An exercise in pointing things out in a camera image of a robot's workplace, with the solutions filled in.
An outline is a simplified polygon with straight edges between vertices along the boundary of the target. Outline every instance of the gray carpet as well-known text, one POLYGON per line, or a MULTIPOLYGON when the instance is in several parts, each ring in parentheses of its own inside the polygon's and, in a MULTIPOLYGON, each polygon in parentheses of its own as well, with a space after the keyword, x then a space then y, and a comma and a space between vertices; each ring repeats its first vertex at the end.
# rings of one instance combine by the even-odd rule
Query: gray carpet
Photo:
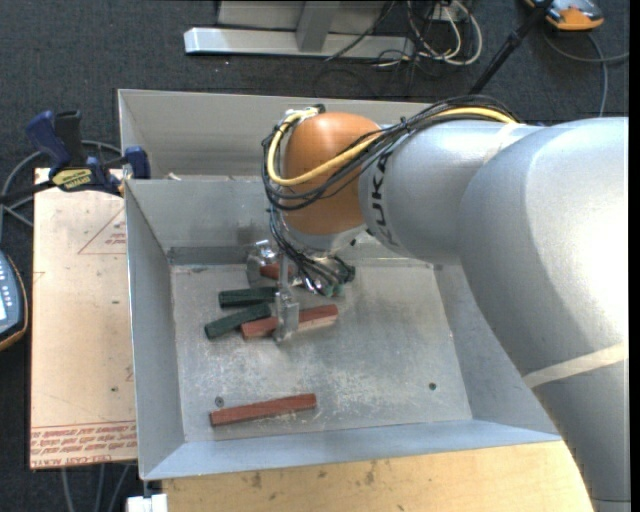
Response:
MULTIPOLYGON (((79 109, 83 135, 119 145, 116 91, 138 88, 238 94, 380 98, 432 102, 466 94, 529 11, 521 0, 475 0, 485 47, 475 64, 451 70, 381 72, 370 65, 316 58, 269 56, 186 56, 183 33, 211 25, 214 2, 133 0, 0 0, 0 184, 33 152, 25 126, 37 113, 79 109)), ((597 58, 629 49, 629 0, 600 0, 605 23, 591 35, 550 35, 564 51, 597 58)), ((379 33, 403 33, 402 11, 393 12, 379 33)), ((539 24, 484 88, 521 118, 538 123, 596 116, 603 94, 599 64, 569 59, 554 51, 539 24)), ((607 69, 603 115, 629 113, 629 63, 607 69)), ((15 189, 29 185, 24 173, 15 189)), ((31 217, 29 206, 22 210, 31 217)), ((32 233, 8 219, 2 249, 18 265, 30 288, 32 233)), ((32 472, 27 461, 29 346, 25 337, 0 353, 0 510, 65 510, 59 471, 32 472)), ((106 510, 124 466, 105 471, 106 510)), ((99 468, 68 472, 76 510, 93 510, 99 468)), ((129 470, 116 503, 142 492, 129 470)))

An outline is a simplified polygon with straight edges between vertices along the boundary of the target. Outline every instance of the wooden table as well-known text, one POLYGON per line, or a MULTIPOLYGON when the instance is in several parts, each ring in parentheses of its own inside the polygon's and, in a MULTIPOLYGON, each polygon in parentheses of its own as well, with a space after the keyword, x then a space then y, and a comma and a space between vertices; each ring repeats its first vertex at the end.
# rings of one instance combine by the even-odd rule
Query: wooden table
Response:
POLYGON ((163 481, 171 512, 585 512, 562 441, 163 481))

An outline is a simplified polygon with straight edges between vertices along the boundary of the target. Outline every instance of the wooden board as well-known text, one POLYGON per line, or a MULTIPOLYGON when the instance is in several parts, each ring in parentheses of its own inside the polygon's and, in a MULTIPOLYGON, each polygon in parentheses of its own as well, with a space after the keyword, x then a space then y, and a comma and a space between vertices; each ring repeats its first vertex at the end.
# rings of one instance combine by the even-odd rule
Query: wooden board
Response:
POLYGON ((123 200, 37 194, 33 250, 29 466, 134 460, 123 200))
POLYGON ((172 512, 592 512, 562 441, 166 480, 172 512))

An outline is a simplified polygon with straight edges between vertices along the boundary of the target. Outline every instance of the black device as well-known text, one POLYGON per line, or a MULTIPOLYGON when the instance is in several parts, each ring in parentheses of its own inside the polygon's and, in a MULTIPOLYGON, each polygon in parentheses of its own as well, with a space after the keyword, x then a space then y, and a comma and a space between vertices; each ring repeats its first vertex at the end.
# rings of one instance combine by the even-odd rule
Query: black device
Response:
POLYGON ((0 250, 0 350, 13 345, 27 330, 26 290, 9 256, 0 250))

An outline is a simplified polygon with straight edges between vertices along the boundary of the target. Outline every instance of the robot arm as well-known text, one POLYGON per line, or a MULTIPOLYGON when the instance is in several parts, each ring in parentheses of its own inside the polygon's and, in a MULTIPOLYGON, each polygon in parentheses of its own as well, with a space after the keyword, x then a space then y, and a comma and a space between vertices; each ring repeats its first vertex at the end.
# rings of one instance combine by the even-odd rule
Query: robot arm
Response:
POLYGON ((264 181, 278 245, 308 288, 348 281, 335 253, 364 230, 398 254, 461 264, 596 506, 630 507, 628 119, 543 128, 473 97, 391 127, 297 115, 265 141, 264 181))

